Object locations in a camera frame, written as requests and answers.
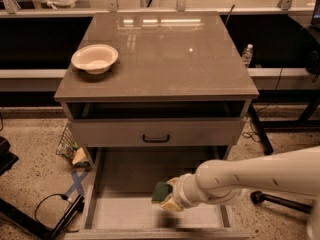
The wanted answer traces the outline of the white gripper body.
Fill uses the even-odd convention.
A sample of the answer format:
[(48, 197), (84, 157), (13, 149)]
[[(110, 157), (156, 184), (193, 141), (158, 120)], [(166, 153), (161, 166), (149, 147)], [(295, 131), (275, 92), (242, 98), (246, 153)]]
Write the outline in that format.
[(184, 174), (173, 185), (173, 197), (181, 208), (192, 208), (202, 202), (202, 191), (195, 174)]

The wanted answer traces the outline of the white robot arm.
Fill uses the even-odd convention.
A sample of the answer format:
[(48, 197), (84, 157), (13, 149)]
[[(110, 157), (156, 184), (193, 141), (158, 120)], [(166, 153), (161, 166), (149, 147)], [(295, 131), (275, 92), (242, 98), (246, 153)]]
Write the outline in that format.
[(205, 204), (231, 204), (245, 190), (320, 198), (320, 148), (239, 160), (208, 160), (187, 173), (160, 182), (152, 199), (168, 211)]

